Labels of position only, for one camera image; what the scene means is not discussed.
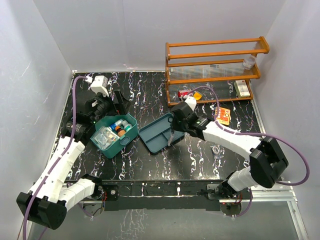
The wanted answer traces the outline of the brown medicine bottle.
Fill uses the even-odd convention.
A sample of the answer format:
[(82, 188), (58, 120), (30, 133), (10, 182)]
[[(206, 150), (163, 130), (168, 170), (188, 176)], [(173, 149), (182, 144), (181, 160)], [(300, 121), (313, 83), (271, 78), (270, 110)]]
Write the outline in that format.
[(126, 131), (122, 129), (120, 126), (116, 126), (115, 131), (119, 137), (122, 137), (126, 134)]

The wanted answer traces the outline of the dark teal divider tray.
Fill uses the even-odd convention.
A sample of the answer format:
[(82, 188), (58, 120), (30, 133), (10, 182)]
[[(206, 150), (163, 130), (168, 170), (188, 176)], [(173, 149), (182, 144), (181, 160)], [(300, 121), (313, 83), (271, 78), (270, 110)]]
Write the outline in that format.
[(138, 135), (152, 155), (168, 146), (173, 115), (167, 113), (138, 130)]

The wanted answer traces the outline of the black handled scissors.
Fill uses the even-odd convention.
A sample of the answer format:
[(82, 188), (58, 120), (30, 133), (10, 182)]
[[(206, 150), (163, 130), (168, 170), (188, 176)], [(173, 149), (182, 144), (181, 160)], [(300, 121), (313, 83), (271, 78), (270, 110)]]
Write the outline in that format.
[(170, 131), (170, 138), (168, 139), (168, 144), (167, 144), (168, 147), (172, 145), (174, 137), (175, 137), (175, 131), (172, 129)]

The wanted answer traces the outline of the white blue pill bottle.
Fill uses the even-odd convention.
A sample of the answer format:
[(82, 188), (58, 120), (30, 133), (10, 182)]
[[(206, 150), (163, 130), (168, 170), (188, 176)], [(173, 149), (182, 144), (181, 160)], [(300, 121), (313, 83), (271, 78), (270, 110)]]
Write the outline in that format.
[(112, 129), (112, 130), (115, 130), (116, 127), (119, 127), (120, 125), (122, 125), (123, 123), (123, 119), (119, 119), (117, 120), (116, 122), (112, 123), (109, 127)]

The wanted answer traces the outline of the clear plastic packet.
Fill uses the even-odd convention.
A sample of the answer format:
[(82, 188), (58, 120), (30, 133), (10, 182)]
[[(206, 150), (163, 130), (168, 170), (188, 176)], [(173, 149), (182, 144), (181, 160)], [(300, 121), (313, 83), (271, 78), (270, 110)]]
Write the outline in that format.
[(91, 141), (102, 151), (105, 151), (119, 139), (120, 137), (110, 127), (105, 126), (102, 126), (91, 137)]

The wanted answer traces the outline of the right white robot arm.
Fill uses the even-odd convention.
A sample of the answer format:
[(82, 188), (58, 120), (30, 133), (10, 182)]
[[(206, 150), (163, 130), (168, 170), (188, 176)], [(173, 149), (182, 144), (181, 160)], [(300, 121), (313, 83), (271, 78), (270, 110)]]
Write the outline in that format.
[(217, 187), (209, 189), (207, 191), (209, 195), (233, 199), (242, 190), (253, 186), (271, 189), (289, 165), (274, 137), (243, 135), (228, 127), (220, 126), (217, 120), (197, 116), (185, 102), (175, 105), (172, 114), (172, 130), (219, 144), (249, 161), (248, 167), (232, 172)]

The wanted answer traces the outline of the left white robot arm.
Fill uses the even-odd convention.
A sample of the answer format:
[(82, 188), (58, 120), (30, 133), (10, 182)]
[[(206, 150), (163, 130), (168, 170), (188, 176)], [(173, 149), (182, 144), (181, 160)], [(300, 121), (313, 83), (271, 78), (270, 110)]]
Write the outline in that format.
[(72, 117), (65, 125), (54, 154), (39, 179), (28, 192), (20, 192), (16, 203), (23, 214), (22, 231), (29, 221), (55, 230), (63, 223), (67, 212), (83, 199), (93, 200), (103, 195), (102, 180), (89, 174), (65, 187), (65, 180), (77, 158), (98, 130), (97, 123), (105, 117), (126, 115), (130, 107), (120, 90), (115, 97), (98, 92), (86, 102), (77, 103), (72, 93)]

